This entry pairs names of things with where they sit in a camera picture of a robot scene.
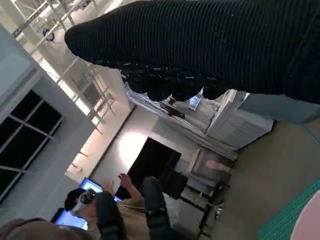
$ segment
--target green mat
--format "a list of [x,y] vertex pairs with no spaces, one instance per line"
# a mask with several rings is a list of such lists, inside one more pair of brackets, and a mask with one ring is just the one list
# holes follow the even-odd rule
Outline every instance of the green mat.
[[310,198],[320,190],[320,178],[307,187],[259,230],[260,240],[290,240],[296,221]]

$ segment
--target cable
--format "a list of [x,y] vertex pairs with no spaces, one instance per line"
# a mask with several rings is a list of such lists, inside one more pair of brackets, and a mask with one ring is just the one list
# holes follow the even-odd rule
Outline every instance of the cable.
[[[121,203],[118,203],[118,205],[120,206],[124,206],[124,207],[127,207],[127,208],[131,208],[131,209],[143,209],[143,210],[146,210],[145,207],[138,207],[138,206],[130,206],[130,205],[125,205],[125,204],[121,204]],[[177,211],[177,207],[175,206],[167,206],[166,207],[167,209],[173,209],[173,212],[174,212],[174,215],[176,217],[176,221],[173,222],[173,223],[170,223],[171,226],[175,225],[178,221],[179,221],[179,213]]]

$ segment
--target beige shirt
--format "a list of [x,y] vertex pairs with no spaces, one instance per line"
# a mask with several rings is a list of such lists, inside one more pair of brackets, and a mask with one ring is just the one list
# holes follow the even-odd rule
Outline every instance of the beige shirt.
[[[146,215],[144,214],[143,208],[144,203],[133,202],[131,199],[125,199],[118,204],[119,212],[123,218],[126,237],[128,240],[149,240],[149,228],[147,225]],[[100,240],[101,235],[97,227],[96,220],[91,220],[88,223],[88,233],[93,237],[94,240]]]

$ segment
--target floor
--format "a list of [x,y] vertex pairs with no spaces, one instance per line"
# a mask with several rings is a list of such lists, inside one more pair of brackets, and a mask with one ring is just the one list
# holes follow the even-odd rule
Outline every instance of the floor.
[[[320,120],[307,124],[320,139]],[[278,122],[243,149],[213,240],[256,240],[258,230],[320,176],[320,145],[300,125]]]

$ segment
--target computer monitor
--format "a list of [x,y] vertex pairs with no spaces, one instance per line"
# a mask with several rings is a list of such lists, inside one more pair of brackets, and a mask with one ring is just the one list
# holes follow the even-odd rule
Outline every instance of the computer monitor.
[[[97,193],[102,192],[101,186],[88,178],[85,178],[82,181],[79,188],[85,189],[85,190],[93,189]],[[116,196],[114,197],[114,200],[121,201]],[[74,226],[74,227],[82,228],[84,230],[88,229],[87,222],[84,219],[73,216],[69,211],[66,211],[66,210],[61,210],[53,222],[57,225]]]

